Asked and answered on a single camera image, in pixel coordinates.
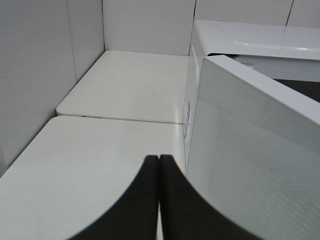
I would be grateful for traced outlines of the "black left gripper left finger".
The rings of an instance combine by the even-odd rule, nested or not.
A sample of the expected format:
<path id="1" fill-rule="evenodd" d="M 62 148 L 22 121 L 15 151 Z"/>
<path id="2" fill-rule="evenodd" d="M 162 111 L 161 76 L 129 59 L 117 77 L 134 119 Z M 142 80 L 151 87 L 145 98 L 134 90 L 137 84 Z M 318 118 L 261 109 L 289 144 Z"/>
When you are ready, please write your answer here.
<path id="1" fill-rule="evenodd" d="M 155 240 L 159 157 L 147 155 L 134 180 L 102 216 L 71 240 Z"/>

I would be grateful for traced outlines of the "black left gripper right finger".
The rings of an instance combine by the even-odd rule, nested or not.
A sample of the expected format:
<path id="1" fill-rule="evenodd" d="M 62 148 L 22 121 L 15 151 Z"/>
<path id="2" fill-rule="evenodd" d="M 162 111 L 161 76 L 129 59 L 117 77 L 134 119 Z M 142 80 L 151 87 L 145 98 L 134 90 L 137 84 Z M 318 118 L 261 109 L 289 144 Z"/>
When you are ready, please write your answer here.
<path id="1" fill-rule="evenodd" d="M 257 240 L 193 188 L 172 155 L 159 159 L 159 203 L 165 240 Z"/>

